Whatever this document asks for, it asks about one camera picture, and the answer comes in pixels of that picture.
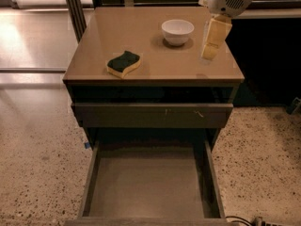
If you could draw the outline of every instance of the bowl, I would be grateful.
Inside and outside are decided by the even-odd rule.
[[[166,41],[173,46],[181,46],[189,40],[195,27],[182,19],[167,20],[161,25],[162,33]]]

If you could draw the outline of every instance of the drawer front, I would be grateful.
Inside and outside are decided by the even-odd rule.
[[[82,127],[223,128],[232,104],[73,103]]]

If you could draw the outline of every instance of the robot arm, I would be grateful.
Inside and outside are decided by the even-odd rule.
[[[212,60],[229,34],[231,19],[243,13],[253,0],[198,0],[212,14],[201,56]]]

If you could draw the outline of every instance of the black cable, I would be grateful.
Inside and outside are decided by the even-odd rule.
[[[245,222],[247,224],[247,226],[252,226],[252,223],[250,223],[248,220],[238,217],[238,216],[226,216],[226,218],[238,218],[238,219],[242,220],[243,222]]]
[[[250,224],[250,223],[248,224],[247,222],[244,222],[242,220],[234,220],[234,221],[231,221],[231,222],[241,222],[241,223],[243,223],[246,226],[252,226],[252,224]]]

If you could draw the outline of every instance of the open drawer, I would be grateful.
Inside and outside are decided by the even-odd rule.
[[[232,104],[73,103],[83,127],[223,128]]]
[[[237,225],[226,221],[203,129],[167,130],[157,141],[148,130],[118,133],[100,129],[78,219],[66,226]]]

